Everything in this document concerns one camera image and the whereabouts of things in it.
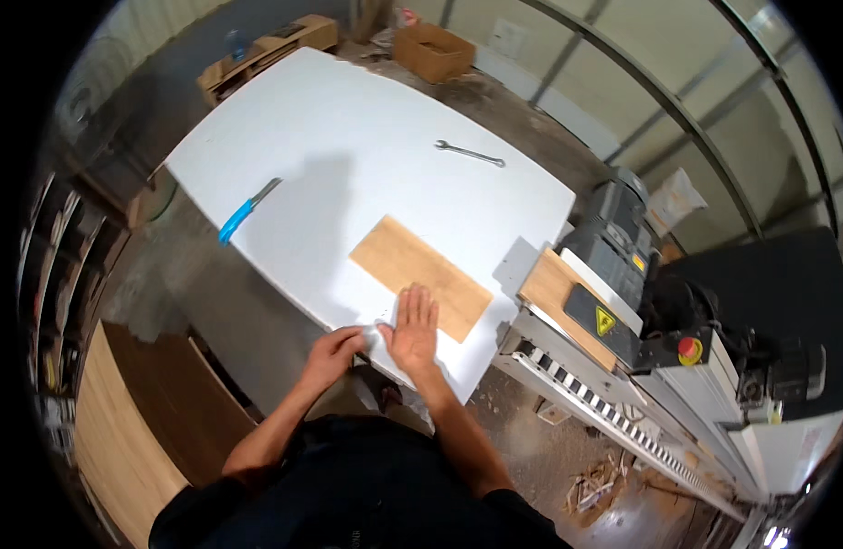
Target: white table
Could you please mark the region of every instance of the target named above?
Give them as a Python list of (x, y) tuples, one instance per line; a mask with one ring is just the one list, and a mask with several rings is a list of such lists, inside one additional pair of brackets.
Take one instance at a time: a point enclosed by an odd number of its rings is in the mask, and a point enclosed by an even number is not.
[[(439, 140), (506, 167), (434, 148)], [(217, 227), (284, 178), (231, 244), (326, 329), (390, 322), (395, 294), (349, 259), (385, 214), (494, 295), (437, 359), (467, 401), (518, 313), (515, 291), (559, 234), (574, 193), (477, 123), (400, 82), (310, 48), (254, 78), (193, 129), (166, 166)], [(381, 342), (370, 357), (412, 386)]]

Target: wood shavings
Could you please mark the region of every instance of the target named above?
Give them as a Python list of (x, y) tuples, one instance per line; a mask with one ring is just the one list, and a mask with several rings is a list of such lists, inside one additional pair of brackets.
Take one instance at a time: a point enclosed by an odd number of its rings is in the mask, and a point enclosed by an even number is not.
[(595, 522), (626, 484), (625, 455), (625, 450), (621, 451), (617, 460), (609, 452), (606, 461), (586, 467), (581, 474), (571, 475), (575, 479), (564, 498), (562, 511), (576, 516), (584, 528)]

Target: wrench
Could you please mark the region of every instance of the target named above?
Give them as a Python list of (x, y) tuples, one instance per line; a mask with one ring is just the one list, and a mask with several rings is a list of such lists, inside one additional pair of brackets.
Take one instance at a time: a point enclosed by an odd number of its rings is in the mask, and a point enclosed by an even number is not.
[(479, 160), (489, 161), (499, 168), (504, 168), (506, 166), (506, 162), (503, 158), (492, 158), (491, 156), (481, 155), (480, 153), (475, 153), (471, 150), (467, 150), (466, 148), (455, 147), (454, 145), (449, 145), (448, 141), (442, 139), (437, 140), (437, 142), (434, 143), (434, 147), (439, 148), (439, 150), (453, 150), (457, 153), (461, 153), (462, 155), (472, 156), (473, 158), (478, 158)]

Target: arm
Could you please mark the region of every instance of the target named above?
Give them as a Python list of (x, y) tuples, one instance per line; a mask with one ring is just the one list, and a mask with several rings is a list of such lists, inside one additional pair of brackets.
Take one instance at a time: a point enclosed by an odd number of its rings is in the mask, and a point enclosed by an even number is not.
[(379, 324), (388, 352), (409, 374), (430, 410), (443, 453), (481, 498), (496, 489), (515, 490), (506, 465), (491, 441), (458, 402), (452, 388), (434, 363), (439, 307), (423, 286), (400, 292), (397, 327)]
[(350, 367), (352, 355), (364, 349), (361, 332), (360, 326), (341, 328), (315, 342), (302, 377), (272, 415), (235, 446), (223, 465), (223, 476), (248, 484), (255, 470), (281, 461), (311, 405)]

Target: red emergency stop button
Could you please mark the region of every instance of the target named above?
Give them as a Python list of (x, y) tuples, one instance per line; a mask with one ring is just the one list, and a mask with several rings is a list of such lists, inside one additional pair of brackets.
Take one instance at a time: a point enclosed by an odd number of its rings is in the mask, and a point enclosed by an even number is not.
[(678, 360), (684, 366), (692, 366), (699, 362), (701, 358), (701, 351), (703, 350), (701, 341), (696, 337), (684, 337), (678, 343)]

